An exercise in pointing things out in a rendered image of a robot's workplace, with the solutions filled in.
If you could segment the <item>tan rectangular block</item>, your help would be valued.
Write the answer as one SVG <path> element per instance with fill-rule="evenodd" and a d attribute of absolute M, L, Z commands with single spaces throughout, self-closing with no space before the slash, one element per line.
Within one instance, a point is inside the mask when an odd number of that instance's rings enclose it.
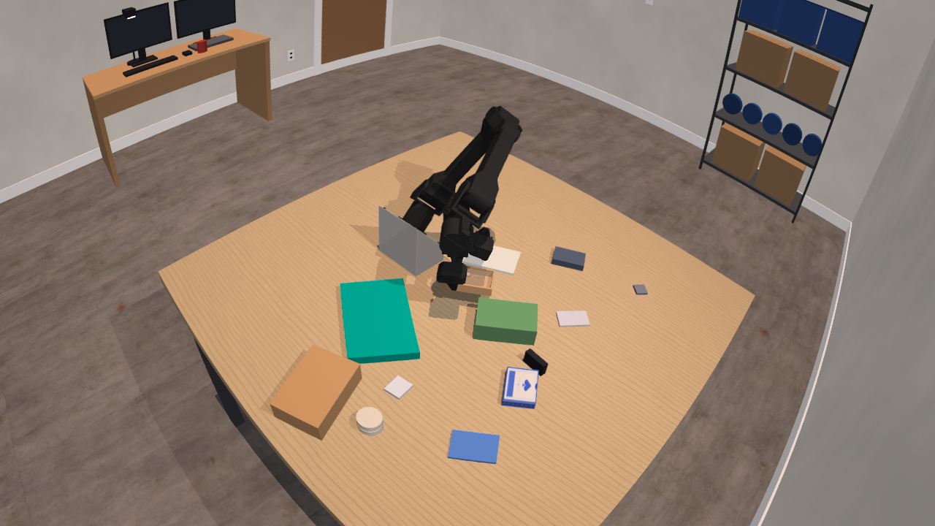
<path fill-rule="evenodd" d="M 362 378 L 359 363 L 313 344 L 270 407 L 282 422 L 322 441 Z"/>

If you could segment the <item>wooden ball-in-hole puzzle tray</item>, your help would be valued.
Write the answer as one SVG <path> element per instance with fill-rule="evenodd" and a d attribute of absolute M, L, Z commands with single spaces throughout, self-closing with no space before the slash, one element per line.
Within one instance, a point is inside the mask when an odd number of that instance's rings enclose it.
<path fill-rule="evenodd" d="M 476 295 L 491 296 L 493 291 L 494 276 L 495 270 L 488 270 L 484 269 L 483 267 L 467 266 L 467 276 L 465 276 L 465 283 L 458 284 L 457 291 L 463 291 Z"/>

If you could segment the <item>teal flat box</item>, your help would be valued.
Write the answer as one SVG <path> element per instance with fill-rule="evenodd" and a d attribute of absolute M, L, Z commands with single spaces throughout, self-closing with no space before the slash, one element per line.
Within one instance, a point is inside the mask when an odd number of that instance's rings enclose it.
<path fill-rule="evenodd" d="M 340 283 L 347 357 L 359 364 L 420 359 L 403 278 Z"/>

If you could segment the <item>blue flat rectangular pad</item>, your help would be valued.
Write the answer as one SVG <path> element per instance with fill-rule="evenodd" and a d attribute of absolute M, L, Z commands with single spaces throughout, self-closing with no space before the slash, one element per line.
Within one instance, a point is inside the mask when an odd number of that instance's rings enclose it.
<path fill-rule="evenodd" d="M 448 458 L 497 464 L 498 446 L 500 446 L 500 434 L 453 430 Z"/>

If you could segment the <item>white flat square case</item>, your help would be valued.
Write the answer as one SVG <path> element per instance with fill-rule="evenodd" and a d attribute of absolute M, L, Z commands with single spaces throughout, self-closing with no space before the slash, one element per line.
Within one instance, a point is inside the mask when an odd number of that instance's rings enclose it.
<path fill-rule="evenodd" d="M 384 387 L 384 391 L 388 392 L 393 397 L 396 397 L 398 400 L 401 399 L 407 392 L 410 391 L 412 384 L 400 376 L 395 377 L 393 381 Z"/>

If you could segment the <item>beige flat disc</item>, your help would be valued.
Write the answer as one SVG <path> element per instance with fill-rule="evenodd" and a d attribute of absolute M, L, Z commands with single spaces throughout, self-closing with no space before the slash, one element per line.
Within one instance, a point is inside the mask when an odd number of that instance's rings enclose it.
<path fill-rule="evenodd" d="M 383 415 L 376 408 L 361 408 L 355 417 L 357 425 L 365 432 L 376 432 L 383 426 Z"/>
<path fill-rule="evenodd" d="M 358 425 L 357 425 L 357 426 L 358 426 Z M 363 434 L 365 434 L 365 435 L 369 435 L 369 436 L 374 436 L 374 435 L 376 435 L 376 434 L 378 434 L 378 433 L 383 432 L 383 426 L 380 427 L 380 429 L 376 430 L 376 432 L 365 432 L 365 431 L 362 430 L 361 427 L 359 427 L 359 426 L 358 426 L 358 429 L 359 429 L 359 431 L 360 431 L 361 433 L 363 433 Z"/>

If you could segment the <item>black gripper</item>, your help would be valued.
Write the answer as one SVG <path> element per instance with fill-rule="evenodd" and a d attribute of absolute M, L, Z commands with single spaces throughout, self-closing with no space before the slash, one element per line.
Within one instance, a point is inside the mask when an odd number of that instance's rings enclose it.
<path fill-rule="evenodd" d="M 465 283 L 467 276 L 467 266 L 463 264 L 463 256 L 448 256 L 450 261 L 442 261 L 438 265 L 437 282 L 447 283 L 451 290 L 456 291 L 458 284 Z"/>

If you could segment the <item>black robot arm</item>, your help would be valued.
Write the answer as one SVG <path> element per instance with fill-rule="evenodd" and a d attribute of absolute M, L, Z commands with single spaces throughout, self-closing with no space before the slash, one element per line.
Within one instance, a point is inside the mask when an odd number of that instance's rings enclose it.
<path fill-rule="evenodd" d="M 443 209 L 443 220 L 446 220 L 442 222 L 440 233 L 441 252 L 448 256 L 462 254 L 463 257 L 470 253 L 482 261 L 487 261 L 493 252 L 494 240 L 489 229 L 481 229 L 481 225 L 486 223 L 495 205 L 495 197 L 500 190 L 497 182 L 500 171 L 512 145 L 523 132 L 518 126 L 519 119 L 501 106 L 489 109 L 485 117 L 481 132 L 447 169 L 434 173 L 412 192 L 410 199 L 416 201 L 412 201 L 410 212 L 401 218 L 424 233 L 434 214 L 440 216 Z M 476 173 L 465 178 L 457 190 L 459 180 L 483 155 Z M 421 201 L 422 197 L 432 207 Z M 480 214 L 480 218 L 470 212 L 470 207 Z M 474 233 L 470 230 L 472 226 L 480 230 Z"/>

